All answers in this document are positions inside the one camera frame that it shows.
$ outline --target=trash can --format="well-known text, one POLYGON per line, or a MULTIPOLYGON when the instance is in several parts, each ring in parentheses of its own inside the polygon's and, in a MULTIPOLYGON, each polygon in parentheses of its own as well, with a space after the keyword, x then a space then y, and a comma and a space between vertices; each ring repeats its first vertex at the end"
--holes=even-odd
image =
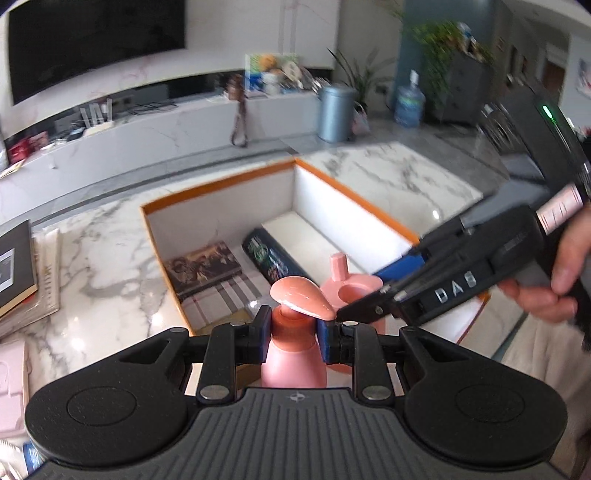
POLYGON ((318 136, 328 143, 346 141, 351 135, 357 90, 346 85, 327 85, 320 91, 318 136))

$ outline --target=gray ribbed plate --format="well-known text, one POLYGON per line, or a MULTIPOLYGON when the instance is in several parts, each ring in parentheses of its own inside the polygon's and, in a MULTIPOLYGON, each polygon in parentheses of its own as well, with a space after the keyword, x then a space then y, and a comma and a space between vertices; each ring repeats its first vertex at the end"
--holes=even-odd
POLYGON ((550 465, 518 472, 464 470, 417 446, 388 410, 348 390, 248 389, 207 408, 169 450, 112 471, 47 463, 35 480, 558 480, 550 465))

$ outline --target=marble tabletop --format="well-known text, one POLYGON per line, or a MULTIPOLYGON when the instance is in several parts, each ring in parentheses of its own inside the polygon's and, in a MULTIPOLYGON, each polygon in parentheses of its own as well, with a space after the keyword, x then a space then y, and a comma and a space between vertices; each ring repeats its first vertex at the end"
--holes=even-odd
MULTIPOLYGON (((303 159, 419 234, 481 196, 397 142, 338 148, 303 159)), ((4 339, 27 340, 31 394, 162 330, 184 325, 161 276, 141 205, 269 163, 273 162, 172 182, 57 223, 62 232, 61 309, 4 339)))

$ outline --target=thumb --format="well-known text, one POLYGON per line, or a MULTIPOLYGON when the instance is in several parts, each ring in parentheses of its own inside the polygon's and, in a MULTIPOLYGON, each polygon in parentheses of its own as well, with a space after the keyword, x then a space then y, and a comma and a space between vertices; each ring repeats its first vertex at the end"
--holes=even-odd
POLYGON ((565 295, 580 277, 591 251, 591 206, 587 205, 564 231, 552 272, 552 290, 565 295))

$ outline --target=blue water bottle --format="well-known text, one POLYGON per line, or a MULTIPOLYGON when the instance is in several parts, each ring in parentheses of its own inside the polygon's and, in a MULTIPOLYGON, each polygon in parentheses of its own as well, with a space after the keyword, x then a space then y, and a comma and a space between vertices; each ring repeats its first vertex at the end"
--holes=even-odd
POLYGON ((418 73, 413 70, 410 73, 410 85, 400 87, 398 91, 394 119, 404 127, 418 127, 421 124, 424 107, 425 96, 418 87, 418 73))

